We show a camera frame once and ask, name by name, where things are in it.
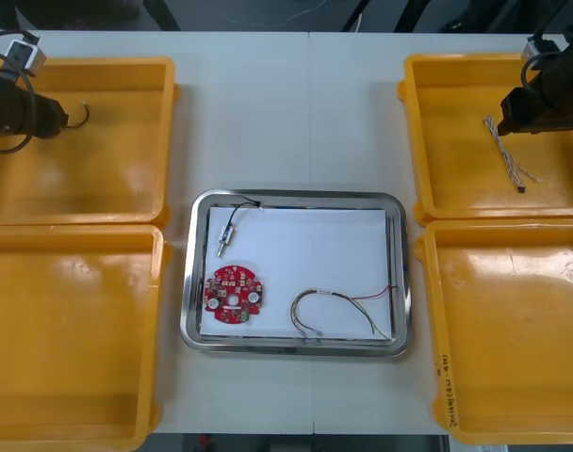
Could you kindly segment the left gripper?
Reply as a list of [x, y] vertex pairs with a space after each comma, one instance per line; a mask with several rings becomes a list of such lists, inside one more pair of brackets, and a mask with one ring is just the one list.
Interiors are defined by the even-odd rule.
[[57, 100], [39, 94], [35, 98], [37, 118], [34, 136], [37, 138], [56, 137], [68, 125], [68, 114]]

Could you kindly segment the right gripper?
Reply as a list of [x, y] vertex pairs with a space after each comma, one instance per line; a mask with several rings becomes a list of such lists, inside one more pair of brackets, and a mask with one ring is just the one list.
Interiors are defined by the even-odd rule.
[[555, 106], [538, 93], [513, 89], [500, 103], [499, 135], [539, 134], [573, 130], [573, 106]]

